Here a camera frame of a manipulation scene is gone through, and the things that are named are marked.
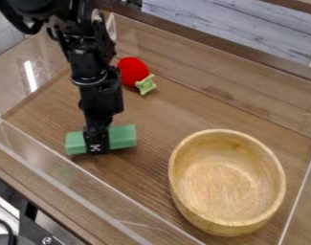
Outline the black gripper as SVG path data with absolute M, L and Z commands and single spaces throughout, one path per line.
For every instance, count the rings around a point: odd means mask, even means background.
M 109 68 L 99 80 L 77 84 L 77 88 L 79 108 L 85 117 L 83 128 L 85 152 L 88 154 L 108 154 L 112 116 L 124 110 L 117 70 Z

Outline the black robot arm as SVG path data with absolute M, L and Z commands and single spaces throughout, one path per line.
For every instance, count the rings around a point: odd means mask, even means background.
M 0 12 L 15 28 L 29 35 L 47 31 L 71 66 L 84 116 L 84 152 L 109 152 L 112 117 L 123 112 L 121 82 L 109 65 L 115 42 L 95 0 L 0 0 Z

